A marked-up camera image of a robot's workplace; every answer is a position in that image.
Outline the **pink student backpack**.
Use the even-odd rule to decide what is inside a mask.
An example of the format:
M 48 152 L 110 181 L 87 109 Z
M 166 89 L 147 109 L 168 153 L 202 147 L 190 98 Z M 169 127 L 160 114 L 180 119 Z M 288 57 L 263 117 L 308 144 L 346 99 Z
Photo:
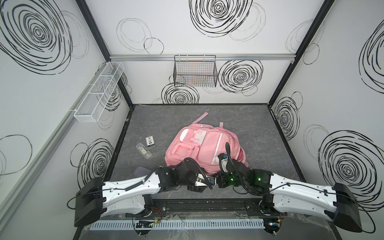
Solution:
M 218 127 L 201 124 L 200 121 L 207 115 L 205 112 L 192 124 L 179 131 L 166 151 L 167 166 L 175 166 L 185 158 L 192 158 L 208 175 L 213 175 L 220 171 L 219 154 L 226 153 L 225 144 L 229 143 L 231 158 L 248 167 L 246 154 L 240 146 L 238 137 L 224 129 L 223 123 Z

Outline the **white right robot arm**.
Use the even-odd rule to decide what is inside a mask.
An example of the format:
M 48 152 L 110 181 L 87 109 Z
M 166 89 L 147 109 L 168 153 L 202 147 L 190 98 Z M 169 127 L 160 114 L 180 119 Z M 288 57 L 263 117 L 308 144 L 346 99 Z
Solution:
M 260 197 L 259 209 L 265 215 L 297 213 L 323 217 L 346 231 L 363 231 L 358 201 L 344 184 L 312 185 L 227 159 L 219 166 L 219 187 L 242 187 L 246 193 Z

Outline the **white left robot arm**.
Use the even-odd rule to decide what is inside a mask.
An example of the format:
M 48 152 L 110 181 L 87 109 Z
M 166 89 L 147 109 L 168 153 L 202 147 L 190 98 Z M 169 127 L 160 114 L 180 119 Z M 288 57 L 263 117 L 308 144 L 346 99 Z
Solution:
M 212 189 L 216 179 L 192 158 L 169 167 L 156 167 L 146 176 L 135 179 L 105 182 L 102 177 L 91 179 L 75 195 L 75 227 L 83 227 L 101 217 L 117 214 L 137 215 L 152 206 L 150 198 L 162 192 L 186 186 L 189 191 Z

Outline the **purple eraser pouch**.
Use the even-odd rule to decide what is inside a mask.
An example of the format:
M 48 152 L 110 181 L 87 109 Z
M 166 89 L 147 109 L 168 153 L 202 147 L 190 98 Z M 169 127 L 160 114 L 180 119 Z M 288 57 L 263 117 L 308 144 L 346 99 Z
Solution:
M 135 171 L 134 171 L 134 176 L 136 178 L 139 178 L 139 177 L 144 177 L 144 176 L 147 176 L 148 174 L 151 173 L 151 170 L 147 169 L 147 168 L 144 168 L 144 167 L 138 167 Z

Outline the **small white card packet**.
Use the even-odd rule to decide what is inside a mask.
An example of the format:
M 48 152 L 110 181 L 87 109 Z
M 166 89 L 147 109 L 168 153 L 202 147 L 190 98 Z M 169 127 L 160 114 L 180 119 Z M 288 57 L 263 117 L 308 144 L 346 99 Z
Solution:
M 148 148 L 151 148 L 156 145 L 153 136 L 149 136 L 146 138 L 146 144 Z

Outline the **clear plastic case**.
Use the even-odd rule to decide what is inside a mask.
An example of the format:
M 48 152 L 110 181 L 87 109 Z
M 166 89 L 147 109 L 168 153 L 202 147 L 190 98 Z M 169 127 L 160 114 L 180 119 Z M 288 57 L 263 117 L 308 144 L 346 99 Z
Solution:
M 145 159 L 148 160 L 153 157 L 153 154 L 142 143 L 138 143 L 136 148 Z

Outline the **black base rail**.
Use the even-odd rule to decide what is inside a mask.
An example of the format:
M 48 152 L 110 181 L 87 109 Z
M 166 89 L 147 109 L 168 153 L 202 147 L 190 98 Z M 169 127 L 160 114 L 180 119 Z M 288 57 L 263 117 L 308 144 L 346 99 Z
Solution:
M 241 212 L 249 217 L 278 218 L 287 213 L 279 213 L 272 209 L 262 209 L 262 199 L 146 199 L 143 205 L 133 204 L 131 211 L 128 205 L 104 207 L 101 217 L 110 215 L 146 217 L 150 212 L 161 214 L 164 218 L 171 213 L 210 213 L 210 212 Z

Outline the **white mesh wall shelf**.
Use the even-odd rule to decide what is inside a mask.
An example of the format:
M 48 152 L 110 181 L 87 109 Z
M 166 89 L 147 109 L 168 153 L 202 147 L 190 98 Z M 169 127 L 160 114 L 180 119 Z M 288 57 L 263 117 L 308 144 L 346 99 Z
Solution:
M 75 119 L 80 123 L 98 122 L 123 72 L 124 66 L 121 62 L 101 64 L 95 75 L 96 79 L 92 81 L 91 88 L 74 113 Z

